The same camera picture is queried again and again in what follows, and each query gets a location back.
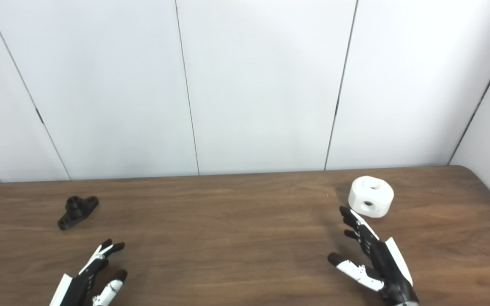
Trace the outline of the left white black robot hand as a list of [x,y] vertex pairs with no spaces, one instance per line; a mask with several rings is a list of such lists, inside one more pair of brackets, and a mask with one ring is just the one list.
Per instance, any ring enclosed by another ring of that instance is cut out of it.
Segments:
[[108,257],[124,248],[124,242],[114,244],[111,239],[102,242],[76,276],[63,274],[49,304],[51,306],[109,306],[128,277],[128,271],[125,269],[117,270],[100,294],[94,295],[90,300],[88,296],[99,272],[108,266]]

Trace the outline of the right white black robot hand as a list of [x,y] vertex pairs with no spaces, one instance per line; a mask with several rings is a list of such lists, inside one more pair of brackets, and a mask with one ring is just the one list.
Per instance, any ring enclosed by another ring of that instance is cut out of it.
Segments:
[[372,266],[357,265],[336,252],[327,260],[357,283],[377,292],[385,306],[418,306],[410,270],[393,238],[380,240],[375,231],[356,211],[340,206],[343,221],[350,229],[344,235],[359,243]]

